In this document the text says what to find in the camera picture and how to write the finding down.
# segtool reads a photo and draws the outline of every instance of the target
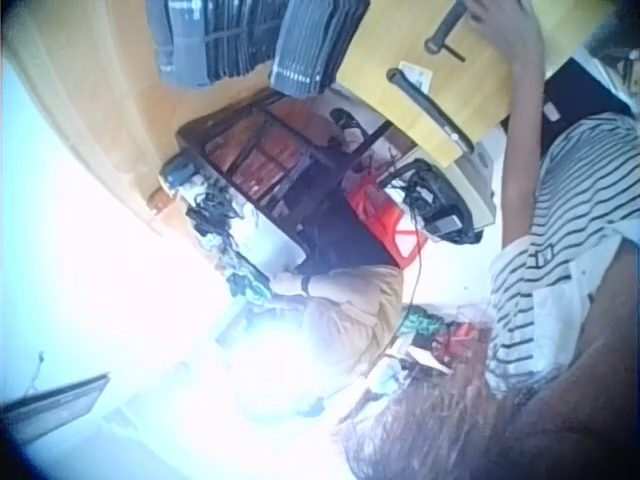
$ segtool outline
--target cable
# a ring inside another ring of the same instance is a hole
[[[397,174],[398,166],[397,166],[397,163],[396,163],[396,159],[393,156],[391,157],[391,164],[393,166],[393,173]],[[412,208],[410,205],[407,205],[407,208],[409,208],[409,214],[410,214],[410,217],[411,217],[411,221],[413,222],[413,227],[414,227],[415,232],[416,232],[416,240],[420,243],[420,232],[418,231],[417,214],[416,214],[415,208]],[[365,370],[365,372],[363,374],[364,378],[368,377],[369,374],[371,374],[371,372],[373,371],[373,369],[377,365],[377,363],[380,361],[380,359],[386,355],[386,351],[393,344],[393,342],[397,339],[398,331],[400,330],[400,327],[402,327],[402,324],[407,320],[407,318],[409,318],[409,313],[411,313],[411,307],[413,306],[413,303],[414,303],[415,298],[416,298],[416,293],[418,291],[418,285],[420,283],[420,277],[422,276],[422,246],[424,246],[424,245],[421,245],[420,248],[418,248],[418,275],[416,277],[416,282],[415,282],[415,284],[413,286],[413,291],[411,292],[411,298],[409,300],[409,305],[407,306],[407,311],[405,312],[404,317],[402,318],[402,320],[396,326],[396,329],[394,330],[394,332],[391,335],[391,338],[389,339],[387,344],[380,351],[380,353],[378,353],[378,355],[376,355],[376,357],[373,359],[373,361],[369,364],[369,367],[367,368],[367,370]]]
[[[44,363],[44,351],[40,351],[38,352],[38,366],[36,367],[36,371],[33,374],[33,377],[31,377],[31,383],[29,384],[29,386],[27,387],[27,389],[24,391],[24,395],[22,396],[24,397],[28,397],[32,392],[37,392],[38,388],[36,387],[36,382],[38,381],[38,377],[40,377],[40,370],[42,369],[42,364]]]

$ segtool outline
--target yellow wall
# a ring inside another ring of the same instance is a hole
[[[267,67],[203,91],[177,90],[158,78],[144,0],[25,3],[4,25],[9,60],[80,162],[161,230],[146,198],[177,151],[175,131],[266,87]]]

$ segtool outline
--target black and white striped shirt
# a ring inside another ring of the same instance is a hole
[[[491,267],[496,325],[487,380],[498,395],[571,361],[590,298],[623,238],[640,237],[634,120],[602,114],[562,134],[542,161],[533,224]]]

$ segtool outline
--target label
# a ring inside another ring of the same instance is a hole
[[[433,78],[433,72],[431,70],[409,62],[400,62],[398,67],[402,70],[402,73],[407,76],[409,81],[422,90],[425,95],[429,93],[431,79]]]

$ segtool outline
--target red basket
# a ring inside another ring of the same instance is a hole
[[[385,246],[396,260],[400,269],[404,270],[418,258],[420,250],[427,242],[422,232],[399,230],[405,212],[398,204],[381,189],[372,176],[366,177],[358,187],[347,195],[347,200],[360,221]],[[411,237],[415,245],[407,254],[403,254],[397,243],[397,237]]]

